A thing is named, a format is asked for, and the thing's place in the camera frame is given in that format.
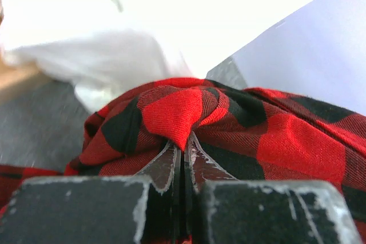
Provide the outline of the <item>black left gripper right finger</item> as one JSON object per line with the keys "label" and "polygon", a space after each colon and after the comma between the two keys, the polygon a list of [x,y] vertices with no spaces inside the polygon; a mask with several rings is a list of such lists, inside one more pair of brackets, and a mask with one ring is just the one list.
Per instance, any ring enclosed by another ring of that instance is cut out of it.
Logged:
{"label": "black left gripper right finger", "polygon": [[184,152],[193,243],[361,243],[341,194],[324,181],[241,181],[192,134]]}

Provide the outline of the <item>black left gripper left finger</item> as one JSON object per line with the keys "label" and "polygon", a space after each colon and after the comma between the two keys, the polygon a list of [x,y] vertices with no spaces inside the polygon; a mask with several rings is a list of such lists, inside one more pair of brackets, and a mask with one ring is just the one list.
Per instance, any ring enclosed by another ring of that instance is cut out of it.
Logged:
{"label": "black left gripper left finger", "polygon": [[175,243],[181,152],[167,143],[132,176],[38,177],[13,194],[2,243]]}

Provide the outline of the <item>red black plaid shirt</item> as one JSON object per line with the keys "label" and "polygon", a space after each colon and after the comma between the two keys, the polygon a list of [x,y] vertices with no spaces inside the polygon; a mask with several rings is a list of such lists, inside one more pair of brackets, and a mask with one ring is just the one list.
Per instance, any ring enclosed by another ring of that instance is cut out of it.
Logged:
{"label": "red black plaid shirt", "polygon": [[80,155],[63,173],[1,166],[1,223],[13,194],[38,177],[132,176],[167,143],[181,152],[180,234],[186,229],[184,152],[203,150],[241,181],[324,181],[344,198],[365,242],[365,117],[283,91],[236,90],[215,81],[172,78],[136,87],[92,114]]}

